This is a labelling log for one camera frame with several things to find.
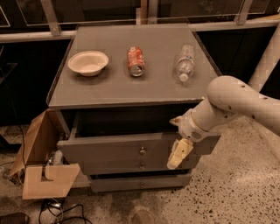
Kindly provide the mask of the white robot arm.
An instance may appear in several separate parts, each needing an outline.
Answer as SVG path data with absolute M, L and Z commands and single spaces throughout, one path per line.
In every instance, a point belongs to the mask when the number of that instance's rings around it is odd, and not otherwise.
M 249 82 L 233 76 L 220 76 L 207 86 L 207 96 L 195 108 L 170 120 L 182 136 L 174 142 L 167 167 L 176 169 L 197 142 L 210 136 L 214 126 L 228 123 L 238 116 L 249 117 L 280 135 L 280 100 L 261 94 L 265 82 L 280 60 L 280 24 L 256 66 Z

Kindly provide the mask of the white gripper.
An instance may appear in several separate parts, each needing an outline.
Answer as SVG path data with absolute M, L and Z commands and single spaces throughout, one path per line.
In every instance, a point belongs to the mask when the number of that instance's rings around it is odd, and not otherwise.
M 210 135 L 211 116 L 202 110 L 191 108 L 183 115 L 172 118 L 169 123 L 177 126 L 178 133 L 183 137 L 175 140 L 168 157 L 167 168 L 174 170 L 193 150 L 193 142 L 200 142 Z

